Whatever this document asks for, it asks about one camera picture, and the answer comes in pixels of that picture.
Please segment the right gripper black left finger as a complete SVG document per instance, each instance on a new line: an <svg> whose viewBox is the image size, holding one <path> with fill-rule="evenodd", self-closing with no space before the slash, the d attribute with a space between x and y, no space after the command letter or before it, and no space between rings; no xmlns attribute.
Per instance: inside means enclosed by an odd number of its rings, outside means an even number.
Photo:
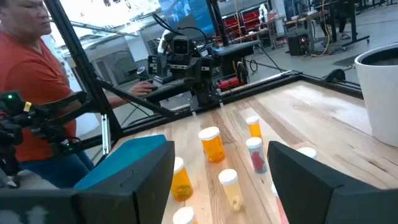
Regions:
<svg viewBox="0 0 398 224"><path fill-rule="evenodd" d="M175 144L148 155L85 190L77 190L78 224L161 224L169 197Z"/></svg>

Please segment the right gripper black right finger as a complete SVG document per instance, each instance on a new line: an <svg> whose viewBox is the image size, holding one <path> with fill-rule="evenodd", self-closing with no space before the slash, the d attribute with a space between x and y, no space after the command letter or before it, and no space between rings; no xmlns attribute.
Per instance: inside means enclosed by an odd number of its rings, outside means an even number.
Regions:
<svg viewBox="0 0 398 224"><path fill-rule="evenodd" d="M290 224L398 224L398 189L379 189L277 141L267 158Z"/></svg>

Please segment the large orange pill bottle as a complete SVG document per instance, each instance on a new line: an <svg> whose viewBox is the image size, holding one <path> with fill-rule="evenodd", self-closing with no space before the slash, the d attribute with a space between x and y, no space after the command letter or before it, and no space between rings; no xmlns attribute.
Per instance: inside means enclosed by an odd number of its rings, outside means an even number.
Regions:
<svg viewBox="0 0 398 224"><path fill-rule="evenodd" d="M220 135L220 129L212 126L198 133L204 151L212 163L221 162L224 159L224 147Z"/></svg>
<svg viewBox="0 0 398 224"><path fill-rule="evenodd" d="M193 194L193 187L181 157L175 158L174 175L170 192L173 198L178 202L187 200Z"/></svg>

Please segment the clear bottle with red pills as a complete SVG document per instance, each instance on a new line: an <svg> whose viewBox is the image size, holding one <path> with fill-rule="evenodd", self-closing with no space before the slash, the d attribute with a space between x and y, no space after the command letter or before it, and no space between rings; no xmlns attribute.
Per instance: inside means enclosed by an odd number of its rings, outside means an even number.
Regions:
<svg viewBox="0 0 398 224"><path fill-rule="evenodd" d="M252 137L246 141L254 171L258 174L267 172L266 159L264 156L262 139L259 137Z"/></svg>

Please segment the pale yellow pill bottle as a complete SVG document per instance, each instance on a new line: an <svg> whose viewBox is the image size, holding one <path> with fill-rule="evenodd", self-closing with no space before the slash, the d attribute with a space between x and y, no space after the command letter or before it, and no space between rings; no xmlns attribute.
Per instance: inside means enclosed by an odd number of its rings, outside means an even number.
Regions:
<svg viewBox="0 0 398 224"><path fill-rule="evenodd" d="M234 212L244 210L245 204L239 185L238 173L234 169L225 169L219 173L218 179L224 188L231 209Z"/></svg>

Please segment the small orange pill bottle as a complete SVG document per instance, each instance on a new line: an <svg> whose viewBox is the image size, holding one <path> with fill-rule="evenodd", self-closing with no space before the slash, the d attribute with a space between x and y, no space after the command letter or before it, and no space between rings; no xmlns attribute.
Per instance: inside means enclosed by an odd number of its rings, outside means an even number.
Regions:
<svg viewBox="0 0 398 224"><path fill-rule="evenodd" d="M250 116L246 118L246 124L249 127L249 132L252 138L262 138L258 116Z"/></svg>

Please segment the teal plastic bin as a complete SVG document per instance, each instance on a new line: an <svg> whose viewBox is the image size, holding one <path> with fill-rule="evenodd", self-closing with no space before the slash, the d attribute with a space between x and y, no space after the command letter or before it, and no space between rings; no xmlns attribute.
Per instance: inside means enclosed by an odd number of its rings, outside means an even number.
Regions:
<svg viewBox="0 0 398 224"><path fill-rule="evenodd" d="M110 156L81 179L74 189L85 190L122 171L127 166L142 159L156 147L166 142L164 135L134 138L123 143Z"/></svg>

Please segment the green-tinted clear pill bottle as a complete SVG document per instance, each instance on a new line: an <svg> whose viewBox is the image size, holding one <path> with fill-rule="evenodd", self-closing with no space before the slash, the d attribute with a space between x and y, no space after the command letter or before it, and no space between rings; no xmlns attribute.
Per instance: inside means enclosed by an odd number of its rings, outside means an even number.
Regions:
<svg viewBox="0 0 398 224"><path fill-rule="evenodd" d="M312 147L301 147L297 151L312 159L317 160L317 151Z"/></svg>

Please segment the red storage bin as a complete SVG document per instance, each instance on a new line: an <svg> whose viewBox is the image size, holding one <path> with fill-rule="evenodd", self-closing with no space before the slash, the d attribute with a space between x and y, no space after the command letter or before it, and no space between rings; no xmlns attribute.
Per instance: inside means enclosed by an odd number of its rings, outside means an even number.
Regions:
<svg viewBox="0 0 398 224"><path fill-rule="evenodd" d="M247 11L242 13L243 24L245 29L249 32L251 30L256 30L259 28L259 10Z"/></svg>
<svg viewBox="0 0 398 224"><path fill-rule="evenodd" d="M226 32L228 34L239 33L239 23L238 19L234 16L223 17L224 26L226 27Z"/></svg>

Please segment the medium orange pill bottle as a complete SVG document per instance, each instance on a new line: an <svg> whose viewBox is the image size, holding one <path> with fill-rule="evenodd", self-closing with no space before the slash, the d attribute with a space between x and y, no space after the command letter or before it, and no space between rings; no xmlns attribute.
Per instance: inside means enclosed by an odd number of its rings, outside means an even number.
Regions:
<svg viewBox="0 0 398 224"><path fill-rule="evenodd" d="M172 221L173 224L198 224L192 207L182 207L178 209L174 213Z"/></svg>

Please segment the red box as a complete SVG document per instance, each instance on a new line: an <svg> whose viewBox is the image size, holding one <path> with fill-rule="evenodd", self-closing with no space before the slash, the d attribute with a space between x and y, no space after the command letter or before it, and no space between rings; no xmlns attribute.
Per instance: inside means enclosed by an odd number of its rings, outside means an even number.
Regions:
<svg viewBox="0 0 398 224"><path fill-rule="evenodd" d="M221 91L227 91L227 90L231 90L237 86L240 86L240 82L239 79L237 77L233 77L227 80L218 80L217 82L217 87L221 90Z"/></svg>

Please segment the black side table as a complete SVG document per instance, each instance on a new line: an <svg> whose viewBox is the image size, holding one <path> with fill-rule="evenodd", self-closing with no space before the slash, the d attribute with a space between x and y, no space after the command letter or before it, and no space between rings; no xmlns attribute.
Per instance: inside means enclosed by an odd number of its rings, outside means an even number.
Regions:
<svg viewBox="0 0 398 224"><path fill-rule="evenodd" d="M259 45L260 43L260 40L254 40L249 42L243 42L240 44L231 44L226 47L209 47L208 53L214 57L224 57L229 54L238 52L239 50L252 48L255 45Z"/></svg>

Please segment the monitor with blue screen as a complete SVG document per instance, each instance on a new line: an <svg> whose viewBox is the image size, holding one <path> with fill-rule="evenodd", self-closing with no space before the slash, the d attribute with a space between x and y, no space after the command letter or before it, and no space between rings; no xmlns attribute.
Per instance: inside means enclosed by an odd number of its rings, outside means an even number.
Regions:
<svg viewBox="0 0 398 224"><path fill-rule="evenodd" d="M195 40L203 40L203 34L210 39L216 35L213 13L210 11L209 0L159 0L168 25Z"/></svg>

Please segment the person's hand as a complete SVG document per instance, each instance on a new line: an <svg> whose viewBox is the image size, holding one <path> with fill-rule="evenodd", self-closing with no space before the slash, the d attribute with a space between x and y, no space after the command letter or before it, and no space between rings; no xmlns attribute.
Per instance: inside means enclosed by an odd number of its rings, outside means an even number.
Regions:
<svg viewBox="0 0 398 224"><path fill-rule="evenodd" d="M145 96L151 93L154 89L154 85L152 83L143 81L134 85L128 92L134 96Z"/></svg>

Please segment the black computer case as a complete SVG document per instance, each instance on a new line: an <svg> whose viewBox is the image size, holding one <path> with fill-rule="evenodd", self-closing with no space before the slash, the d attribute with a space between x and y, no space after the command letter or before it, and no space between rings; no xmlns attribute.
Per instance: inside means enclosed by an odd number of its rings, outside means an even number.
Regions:
<svg viewBox="0 0 398 224"><path fill-rule="evenodd" d="M309 53L310 39L308 34L298 34L297 32L287 34L289 54L291 56L307 55Z"/></svg>

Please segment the white plant pot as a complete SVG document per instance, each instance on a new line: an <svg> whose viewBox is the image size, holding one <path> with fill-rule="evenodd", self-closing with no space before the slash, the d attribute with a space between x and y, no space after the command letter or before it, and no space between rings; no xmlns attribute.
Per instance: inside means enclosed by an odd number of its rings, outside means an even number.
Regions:
<svg viewBox="0 0 398 224"><path fill-rule="evenodd" d="M373 136L398 147L398 43L354 60Z"/></svg>

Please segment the person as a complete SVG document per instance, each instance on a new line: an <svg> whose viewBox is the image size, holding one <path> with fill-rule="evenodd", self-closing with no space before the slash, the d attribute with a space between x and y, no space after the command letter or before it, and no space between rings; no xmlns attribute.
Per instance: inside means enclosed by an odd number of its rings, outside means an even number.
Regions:
<svg viewBox="0 0 398 224"><path fill-rule="evenodd" d="M18 91L34 105L70 96L62 64L42 40L52 32L43 0L0 0L0 93ZM85 152L52 159L50 144L23 129L16 146L21 169L29 170L59 189L72 188L94 168Z"/></svg>
<svg viewBox="0 0 398 224"><path fill-rule="evenodd" d="M336 17L339 22L338 28L338 39L340 40L347 40L351 37L348 34L345 34L345 27L347 24L347 20L350 15L350 6L347 0L339 0L335 4L336 9Z"/></svg>

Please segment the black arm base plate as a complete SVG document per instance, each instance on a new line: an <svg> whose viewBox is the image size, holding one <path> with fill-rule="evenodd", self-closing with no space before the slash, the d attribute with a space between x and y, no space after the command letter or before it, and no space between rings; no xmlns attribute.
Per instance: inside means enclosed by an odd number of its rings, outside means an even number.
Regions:
<svg viewBox="0 0 398 224"><path fill-rule="evenodd" d="M195 95L189 99L190 111L196 113L206 112L220 106L223 98L219 94Z"/></svg>

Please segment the black aluminium table frame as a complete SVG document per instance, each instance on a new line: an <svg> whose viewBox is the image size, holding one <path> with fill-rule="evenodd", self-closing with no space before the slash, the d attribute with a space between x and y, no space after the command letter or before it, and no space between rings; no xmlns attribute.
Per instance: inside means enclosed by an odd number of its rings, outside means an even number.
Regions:
<svg viewBox="0 0 398 224"><path fill-rule="evenodd" d="M120 140L121 138L192 115L193 112L190 111L190 106L185 106L179 110L173 111L160 108L152 103L149 103L148 101L141 100L132 94L122 91L119 88L112 86L108 82L100 80L80 44L80 41L78 40L75 30L73 29L60 0L44 0L44 2L71 53L72 59L76 63L77 77L80 78L82 85L86 89L86 92L91 97L91 102L89 103L90 108L94 109L97 113L102 115L105 114L109 118L109 138L111 139L111 142L107 143L108 151L103 151L100 161L103 161L108 155L110 155L111 147L114 146L116 141ZM361 100L363 99L362 91L357 85L349 86L341 82L326 83L317 77L311 77L299 72L288 71L276 76L275 78L271 78L270 80L261 81L259 84L245 86L240 90L225 93L223 96L221 96L223 98L223 102L220 104L220 106L299 80L309 81L313 84L320 85L323 88L331 89L345 95L359 98ZM111 109L110 103L106 99L106 95L103 91L104 89L122 96L122 98L127 100L129 103L134 102L142 107L146 107L156 114L151 117L147 117L146 121L130 124L129 126L123 128L118 123L116 115L114 114L113 109Z"/></svg>

